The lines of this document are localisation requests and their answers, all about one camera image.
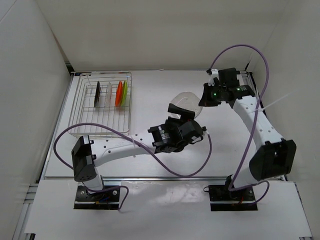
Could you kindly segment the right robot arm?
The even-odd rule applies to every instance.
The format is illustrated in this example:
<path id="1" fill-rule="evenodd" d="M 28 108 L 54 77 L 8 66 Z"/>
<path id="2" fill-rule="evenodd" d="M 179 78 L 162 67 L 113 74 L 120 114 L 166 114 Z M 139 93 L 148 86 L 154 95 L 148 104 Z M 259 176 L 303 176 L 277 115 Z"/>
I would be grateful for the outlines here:
<path id="1" fill-rule="evenodd" d="M 217 107 L 225 102 L 238 114 L 250 133 L 249 143 L 256 152 L 247 167 L 239 166 L 225 186 L 224 193 L 230 200 L 238 199 L 243 189 L 263 180 L 291 172 L 297 145 L 286 140 L 259 111 L 260 104 L 249 85 L 241 85 L 235 68 L 209 69 L 209 81 L 203 85 L 200 107 Z"/>

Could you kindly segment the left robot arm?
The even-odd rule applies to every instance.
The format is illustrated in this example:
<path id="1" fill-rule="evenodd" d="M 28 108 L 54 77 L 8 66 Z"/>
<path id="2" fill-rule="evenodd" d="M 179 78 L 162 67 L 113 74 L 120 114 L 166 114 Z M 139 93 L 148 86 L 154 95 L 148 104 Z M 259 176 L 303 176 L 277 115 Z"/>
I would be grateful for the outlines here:
<path id="1" fill-rule="evenodd" d="M 169 112 L 181 115 L 169 117 L 165 123 L 152 126 L 147 131 L 132 137 L 124 136 L 110 140 L 91 140 L 81 136 L 71 150 L 74 180 L 83 183 L 87 194 L 93 200 L 100 200 L 105 194 L 98 167 L 118 159 L 137 155 L 178 153 L 187 145 L 204 138 L 205 127 L 195 121 L 195 113 L 169 104 Z"/>

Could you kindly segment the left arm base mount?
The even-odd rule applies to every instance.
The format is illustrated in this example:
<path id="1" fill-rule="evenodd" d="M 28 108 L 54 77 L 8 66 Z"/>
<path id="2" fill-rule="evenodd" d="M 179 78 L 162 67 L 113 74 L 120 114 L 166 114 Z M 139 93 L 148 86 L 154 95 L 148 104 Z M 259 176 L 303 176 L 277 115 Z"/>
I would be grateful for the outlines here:
<path id="1" fill-rule="evenodd" d="M 73 208 L 75 210 L 118 210 L 121 190 L 89 193 L 82 185 L 77 186 Z"/>

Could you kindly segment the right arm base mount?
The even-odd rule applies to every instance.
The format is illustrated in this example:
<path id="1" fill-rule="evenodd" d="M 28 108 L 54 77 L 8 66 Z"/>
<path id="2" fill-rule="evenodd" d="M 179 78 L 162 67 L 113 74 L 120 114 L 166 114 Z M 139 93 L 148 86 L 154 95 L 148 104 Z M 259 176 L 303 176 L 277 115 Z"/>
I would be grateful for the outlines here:
<path id="1" fill-rule="evenodd" d="M 224 185 L 208 185 L 203 191 L 209 194 L 211 212 L 257 211 L 256 198 L 252 187 L 228 191 Z"/>

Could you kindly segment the clear speckled plate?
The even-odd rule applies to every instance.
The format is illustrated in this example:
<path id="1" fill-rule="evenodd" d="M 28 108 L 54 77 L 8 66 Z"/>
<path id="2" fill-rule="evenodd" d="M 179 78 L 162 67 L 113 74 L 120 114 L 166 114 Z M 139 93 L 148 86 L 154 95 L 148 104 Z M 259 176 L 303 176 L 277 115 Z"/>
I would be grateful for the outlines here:
<path id="1" fill-rule="evenodd" d="M 202 106 L 199 106 L 199 102 L 200 99 L 197 97 L 197 95 L 190 91 L 181 92 L 170 101 L 171 104 L 179 108 L 194 112 L 195 119 L 199 116 L 203 109 Z"/>

